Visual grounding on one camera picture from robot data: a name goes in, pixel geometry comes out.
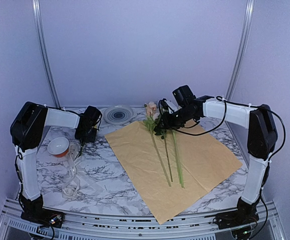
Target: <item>white wall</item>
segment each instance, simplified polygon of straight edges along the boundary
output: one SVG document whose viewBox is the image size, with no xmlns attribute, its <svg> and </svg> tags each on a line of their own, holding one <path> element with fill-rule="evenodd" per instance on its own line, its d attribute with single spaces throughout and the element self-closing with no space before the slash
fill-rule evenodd
<svg viewBox="0 0 290 240">
<path fill-rule="evenodd" d="M 274 199 L 290 240 L 290 1 L 256 1 L 249 42 L 232 100 L 269 104 L 284 120 L 286 144 L 272 159 L 264 193 L 268 200 Z M 276 126 L 281 138 L 278 121 Z M 240 127 L 234 127 L 234 132 L 246 145 L 247 132 Z"/>
<path fill-rule="evenodd" d="M 191 86 L 225 94 L 245 0 L 41 0 L 64 106 L 143 105 Z"/>
<path fill-rule="evenodd" d="M 26 101 L 51 105 L 31 1 L 0 0 L 0 213 L 19 189 L 10 125 Z"/>
</svg>

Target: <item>robotic arm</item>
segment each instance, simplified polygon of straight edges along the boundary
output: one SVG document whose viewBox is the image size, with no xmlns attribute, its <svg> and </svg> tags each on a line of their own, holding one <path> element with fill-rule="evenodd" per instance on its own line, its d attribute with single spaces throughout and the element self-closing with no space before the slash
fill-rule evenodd
<svg viewBox="0 0 290 240">
<path fill-rule="evenodd" d="M 43 225 L 61 227 L 63 213 L 43 208 L 43 197 L 37 181 L 36 154 L 46 126 L 76 129 L 75 138 L 81 145 L 94 142 L 101 113 L 88 106 L 82 114 L 27 102 L 11 126 L 16 150 L 16 170 L 21 182 L 19 203 L 22 218 Z"/>
<path fill-rule="evenodd" d="M 210 96 L 196 98 L 187 85 L 173 91 L 173 95 L 182 108 L 175 110 L 165 100 L 160 101 L 165 111 L 157 128 L 179 131 L 188 120 L 194 119 L 197 122 L 200 118 L 211 117 L 248 129 L 249 171 L 244 191 L 238 200 L 237 210 L 218 214 L 215 223 L 219 229 L 224 229 L 259 220 L 256 206 L 268 177 L 268 159 L 277 141 L 277 131 L 269 106 L 263 104 L 255 108 L 214 101 Z M 248 239 L 250 235 L 251 232 L 240 239 Z"/>
</svg>

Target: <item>flower stem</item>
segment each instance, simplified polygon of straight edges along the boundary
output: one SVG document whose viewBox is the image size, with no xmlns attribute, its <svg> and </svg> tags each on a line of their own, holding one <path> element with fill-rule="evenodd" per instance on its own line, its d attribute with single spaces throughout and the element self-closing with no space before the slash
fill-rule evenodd
<svg viewBox="0 0 290 240">
<path fill-rule="evenodd" d="M 181 187 L 183 188 L 184 180 L 183 180 L 183 173 L 182 173 L 182 168 L 181 168 L 181 163 L 180 163 L 179 153 L 178 153 L 178 148 L 177 148 L 177 143 L 176 143 L 176 134 L 174 130 L 172 130 L 171 132 L 173 133 L 173 139 L 174 139 L 174 145 L 175 145 L 176 165 L 177 165 L 179 183 Z"/>
<path fill-rule="evenodd" d="M 164 142 L 165 142 L 165 149 L 166 149 L 166 155 L 167 155 L 167 160 L 168 160 L 168 168 L 169 168 L 169 173 L 170 173 L 170 179 L 173 182 L 173 175 L 171 174 L 171 167 L 170 167 L 170 161 L 169 161 L 168 150 L 167 150 L 166 134 L 164 136 Z"/>
<path fill-rule="evenodd" d="M 168 178 L 168 175 L 167 175 L 166 168 L 165 168 L 165 166 L 164 166 L 163 160 L 161 159 L 161 156 L 160 156 L 160 154 L 159 154 L 158 147 L 157 147 L 157 145 L 156 145 L 156 141 L 155 141 L 155 137 L 154 137 L 154 130 L 151 130 L 151 131 L 150 131 L 150 135 L 151 135 L 151 139 L 153 140 L 154 147 L 155 147 L 155 149 L 156 149 L 156 152 L 157 152 L 158 158 L 159 158 L 159 160 L 160 160 L 160 164 L 161 164 L 161 166 L 162 166 L 162 168 L 163 168 L 163 171 L 164 171 L 165 177 L 166 177 L 166 179 L 167 179 L 167 183 L 168 183 L 168 185 L 171 187 L 171 183 L 170 183 L 170 181 L 169 181 L 169 178 Z"/>
</svg>

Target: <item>marble table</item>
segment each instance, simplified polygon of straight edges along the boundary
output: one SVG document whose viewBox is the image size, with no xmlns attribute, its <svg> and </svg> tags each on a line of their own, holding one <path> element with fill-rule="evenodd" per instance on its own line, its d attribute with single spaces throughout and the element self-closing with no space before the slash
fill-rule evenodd
<svg viewBox="0 0 290 240">
<path fill-rule="evenodd" d="M 78 113 L 84 111 L 84 109 L 72 110 Z M 145 118 L 144 108 L 133 108 L 133 110 L 137 115 L 132 121 L 140 121 Z M 216 126 L 218 122 L 216 119 L 202 118 L 200 125 L 208 130 Z M 57 137 L 66 137 L 70 142 L 78 142 L 74 138 L 75 130 L 61 127 L 50 128 L 37 153 L 37 175 L 44 198 L 44 206 L 81 213 L 150 216 L 150 210 L 142 201 L 104 137 L 105 134 L 120 129 L 127 124 L 111 125 L 102 120 L 96 142 L 84 147 L 83 156 L 85 156 L 85 159 L 80 163 L 80 167 L 102 190 L 94 191 L 81 179 L 80 190 L 73 198 L 63 198 L 62 196 L 62 185 L 69 177 L 67 158 L 56 158 L 50 155 L 47 146 L 52 139 Z M 211 135 L 225 144 L 243 165 L 228 179 L 181 214 L 235 207 L 244 189 L 247 166 L 227 125 L 223 123 L 220 128 L 211 132 Z"/>
</svg>

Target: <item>marble tabletop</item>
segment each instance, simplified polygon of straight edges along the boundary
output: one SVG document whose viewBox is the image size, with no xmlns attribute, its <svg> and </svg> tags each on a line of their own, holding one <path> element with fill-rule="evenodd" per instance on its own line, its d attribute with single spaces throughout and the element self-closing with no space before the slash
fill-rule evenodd
<svg viewBox="0 0 290 240">
<path fill-rule="evenodd" d="M 78 113 L 84 111 L 84 109 L 71 110 Z M 144 108 L 133 108 L 133 111 L 137 115 L 131 122 L 145 119 L 146 112 Z M 216 126 L 218 122 L 216 119 L 202 118 L 200 125 L 208 130 Z M 64 198 L 62 196 L 62 185 L 69 178 L 67 158 L 56 158 L 50 155 L 47 151 L 47 146 L 52 139 L 57 137 L 66 137 L 70 142 L 78 142 L 74 138 L 75 130 L 51 127 L 37 153 L 37 175 L 44 198 L 44 206 L 82 213 L 150 216 L 149 208 L 142 201 L 104 137 L 105 134 L 128 124 L 111 125 L 102 120 L 95 143 L 87 144 L 84 147 L 84 160 L 79 163 L 79 166 L 85 170 L 90 180 L 96 182 L 100 189 L 94 190 L 86 181 L 80 179 L 81 187 L 73 198 Z M 247 166 L 227 125 L 223 123 L 221 127 L 210 134 L 226 145 L 243 165 L 228 179 L 181 214 L 235 207 L 244 189 Z"/>
</svg>

